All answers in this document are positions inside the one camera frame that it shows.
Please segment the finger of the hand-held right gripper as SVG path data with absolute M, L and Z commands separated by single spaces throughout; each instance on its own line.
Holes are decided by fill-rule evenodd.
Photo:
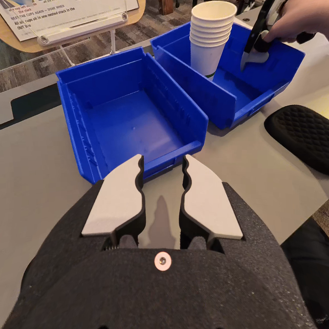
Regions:
M 268 52 L 258 52 L 256 50 L 251 50 L 250 53 L 243 52 L 240 63 L 240 70 L 243 72 L 247 63 L 263 64 L 268 60 L 268 58 Z

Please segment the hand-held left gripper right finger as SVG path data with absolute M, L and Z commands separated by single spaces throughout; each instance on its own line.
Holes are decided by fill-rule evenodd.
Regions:
M 202 237 L 207 249 L 221 249 L 220 238 L 241 240 L 243 232 L 223 181 L 191 155 L 183 157 L 182 172 L 180 248 L 188 249 L 195 237 Z

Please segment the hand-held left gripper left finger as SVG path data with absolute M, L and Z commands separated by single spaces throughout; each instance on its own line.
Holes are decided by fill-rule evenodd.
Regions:
M 107 236 L 113 249 L 138 248 L 138 236 L 146 226 L 143 173 L 144 157 L 137 154 L 103 179 L 82 237 Z

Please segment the large blue plastic bin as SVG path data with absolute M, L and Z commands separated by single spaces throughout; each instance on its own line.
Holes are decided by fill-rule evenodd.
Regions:
M 240 61 L 250 29 L 233 23 L 213 80 L 191 68 L 190 23 L 151 40 L 156 61 L 219 129 L 232 128 L 256 113 L 293 80 L 305 53 L 279 41 L 263 64 Z

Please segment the stack of nested paper cups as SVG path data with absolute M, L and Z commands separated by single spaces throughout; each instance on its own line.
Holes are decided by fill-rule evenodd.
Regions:
M 212 81 L 231 34 L 237 7 L 227 1 L 207 1 L 191 10 L 191 68 Z

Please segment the narrow blue plastic bin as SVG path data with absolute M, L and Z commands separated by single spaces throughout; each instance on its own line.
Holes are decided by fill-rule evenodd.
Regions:
M 208 116 L 142 47 L 56 76 L 78 171 L 89 183 L 137 154 L 149 181 L 204 145 Z

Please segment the person's right hand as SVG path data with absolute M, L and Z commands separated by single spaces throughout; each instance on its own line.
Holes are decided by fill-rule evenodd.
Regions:
M 321 33 L 329 39 L 328 0 L 289 0 L 281 13 L 282 17 L 263 38 L 265 42 L 280 39 L 292 43 L 302 32 Z

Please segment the black rectangular table inlay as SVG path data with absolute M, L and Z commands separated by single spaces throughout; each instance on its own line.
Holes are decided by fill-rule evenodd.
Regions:
M 10 102 L 13 119 L 0 124 L 0 129 L 15 125 L 61 105 L 57 83 L 17 97 Z

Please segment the wooden instruction clipboard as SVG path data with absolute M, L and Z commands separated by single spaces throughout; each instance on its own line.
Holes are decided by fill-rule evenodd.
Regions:
M 134 24 L 145 6 L 145 0 L 1 1 L 0 39 L 36 53 Z

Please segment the brown wooden post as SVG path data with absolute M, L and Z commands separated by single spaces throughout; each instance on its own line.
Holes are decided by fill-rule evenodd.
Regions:
M 174 11 L 173 0 L 158 0 L 158 13 L 160 15 L 172 14 Z

